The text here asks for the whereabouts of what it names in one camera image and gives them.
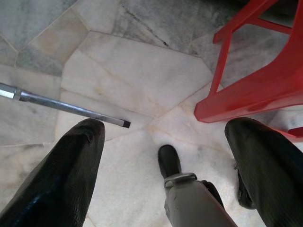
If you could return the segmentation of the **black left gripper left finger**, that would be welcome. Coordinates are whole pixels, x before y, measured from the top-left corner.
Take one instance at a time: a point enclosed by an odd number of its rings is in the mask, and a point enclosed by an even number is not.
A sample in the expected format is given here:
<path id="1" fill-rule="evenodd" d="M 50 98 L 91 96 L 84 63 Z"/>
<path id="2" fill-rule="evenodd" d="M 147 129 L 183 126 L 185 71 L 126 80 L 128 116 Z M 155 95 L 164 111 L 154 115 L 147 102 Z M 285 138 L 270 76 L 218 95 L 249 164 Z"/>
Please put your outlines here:
<path id="1" fill-rule="evenodd" d="M 2 227 L 81 227 L 105 142 L 105 126 L 85 119 L 32 170 L 0 214 Z"/>

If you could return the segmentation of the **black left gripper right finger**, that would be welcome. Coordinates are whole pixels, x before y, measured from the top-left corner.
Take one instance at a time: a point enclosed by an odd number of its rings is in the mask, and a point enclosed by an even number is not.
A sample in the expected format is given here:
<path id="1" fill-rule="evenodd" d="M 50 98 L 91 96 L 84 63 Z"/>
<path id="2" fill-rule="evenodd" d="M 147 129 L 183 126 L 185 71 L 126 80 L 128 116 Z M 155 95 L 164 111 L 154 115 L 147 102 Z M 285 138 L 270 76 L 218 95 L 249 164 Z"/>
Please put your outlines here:
<path id="1" fill-rule="evenodd" d="M 238 202 L 267 227 L 303 225 L 303 153 L 281 133 L 251 118 L 227 122 L 238 169 Z"/>

